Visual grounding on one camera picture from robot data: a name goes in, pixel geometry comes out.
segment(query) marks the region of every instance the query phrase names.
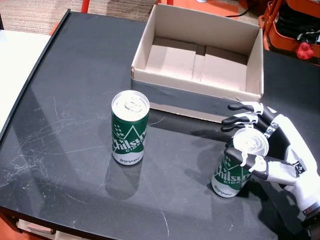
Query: cardboard box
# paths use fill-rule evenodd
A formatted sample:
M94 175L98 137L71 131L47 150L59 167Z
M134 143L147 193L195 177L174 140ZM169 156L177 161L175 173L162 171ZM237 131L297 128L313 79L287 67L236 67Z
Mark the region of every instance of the cardboard box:
M264 92L262 30L180 7L152 9L131 67L131 88L150 107L220 122L227 105Z

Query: robot finger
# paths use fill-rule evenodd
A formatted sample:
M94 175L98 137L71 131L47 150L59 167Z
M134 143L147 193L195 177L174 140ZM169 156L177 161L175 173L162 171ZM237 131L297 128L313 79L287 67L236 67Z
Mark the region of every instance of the robot finger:
M253 175L268 182L293 186L297 181L295 167L276 158L248 154L234 147L227 147L224 154Z

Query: can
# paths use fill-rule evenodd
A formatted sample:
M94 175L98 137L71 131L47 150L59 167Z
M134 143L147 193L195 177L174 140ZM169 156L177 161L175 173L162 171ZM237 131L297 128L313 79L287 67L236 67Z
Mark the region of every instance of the can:
M266 156L269 143L266 137L254 128L238 130L230 145L247 154ZM237 195L250 178L251 173L223 155L211 179L211 185L216 194L224 198Z
M126 90L112 100L112 155L123 165L134 165L144 156L149 100L141 92Z

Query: black table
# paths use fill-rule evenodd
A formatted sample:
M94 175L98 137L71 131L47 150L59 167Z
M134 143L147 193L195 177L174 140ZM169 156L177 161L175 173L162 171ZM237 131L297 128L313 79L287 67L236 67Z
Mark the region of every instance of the black table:
M299 239L301 213L276 185L250 180L222 199L210 182L229 134L150 111L143 161L111 157L111 100L130 88L145 23L67 13L0 145L0 211L87 238ZM264 103L291 118L319 159L319 68L264 52Z

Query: robotic hand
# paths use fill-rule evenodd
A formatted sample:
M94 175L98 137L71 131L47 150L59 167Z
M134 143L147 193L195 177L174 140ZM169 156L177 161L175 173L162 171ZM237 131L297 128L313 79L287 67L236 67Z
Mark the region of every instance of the robotic hand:
M269 142L265 157L246 154L227 146L224 153L252 174L281 185L291 192L306 215L304 227L319 226L320 176L317 163L305 141L289 118L258 102L230 104L230 110L247 110L222 121L223 132L255 128Z

